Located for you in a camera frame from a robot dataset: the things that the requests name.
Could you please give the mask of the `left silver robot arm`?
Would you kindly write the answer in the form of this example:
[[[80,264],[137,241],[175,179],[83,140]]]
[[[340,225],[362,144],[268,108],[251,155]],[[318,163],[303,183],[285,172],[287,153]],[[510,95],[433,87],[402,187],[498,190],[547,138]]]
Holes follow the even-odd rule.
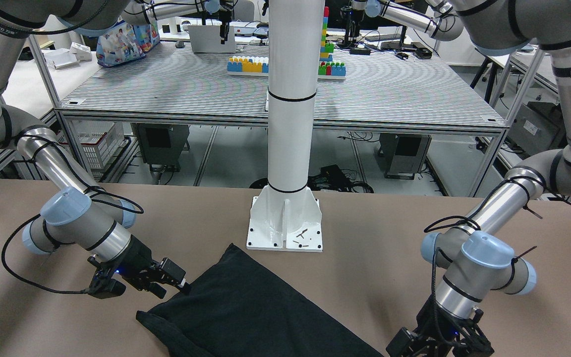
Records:
[[[459,22],[479,51],[510,54],[532,39],[551,57],[563,109],[567,146],[539,152],[510,169],[498,187],[444,233],[427,228],[421,253],[446,269],[417,315],[417,327],[399,330],[391,356],[489,356],[494,351],[478,327],[479,304],[490,290],[523,295],[536,271],[495,233],[528,201],[549,192],[571,196],[571,0],[453,0]]]

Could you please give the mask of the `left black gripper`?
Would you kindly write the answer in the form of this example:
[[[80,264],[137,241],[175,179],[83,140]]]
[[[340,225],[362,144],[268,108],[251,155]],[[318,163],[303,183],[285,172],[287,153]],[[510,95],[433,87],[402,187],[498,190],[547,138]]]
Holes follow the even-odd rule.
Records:
[[[473,319],[460,319],[429,297],[417,315],[415,357],[491,357],[495,350]]]

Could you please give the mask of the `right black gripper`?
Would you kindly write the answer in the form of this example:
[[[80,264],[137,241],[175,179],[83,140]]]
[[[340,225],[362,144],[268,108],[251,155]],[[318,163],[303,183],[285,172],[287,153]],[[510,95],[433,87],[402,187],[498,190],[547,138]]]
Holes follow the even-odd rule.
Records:
[[[152,258],[151,249],[137,237],[131,236],[125,250],[117,257],[120,260],[118,274],[134,289],[147,290],[157,298],[163,299],[167,290],[160,283],[173,286],[182,294],[191,292],[186,281],[186,272],[170,258],[158,262]]]

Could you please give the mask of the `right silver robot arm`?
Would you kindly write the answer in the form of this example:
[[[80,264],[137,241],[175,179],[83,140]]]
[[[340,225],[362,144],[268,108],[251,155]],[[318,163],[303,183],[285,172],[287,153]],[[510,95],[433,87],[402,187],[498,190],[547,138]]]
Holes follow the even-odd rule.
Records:
[[[23,244],[38,254],[72,244],[85,249],[96,271],[82,293],[95,298],[123,294],[124,283],[159,298],[166,294],[165,284],[184,294],[190,285],[181,267],[168,258],[154,260],[150,248],[129,232],[143,208],[100,187],[57,143],[54,131],[1,97],[26,39],[49,16],[63,20],[66,30],[100,35],[139,4],[138,0],[0,0],[0,149],[14,149],[34,161],[59,188],[38,215],[20,226]]]

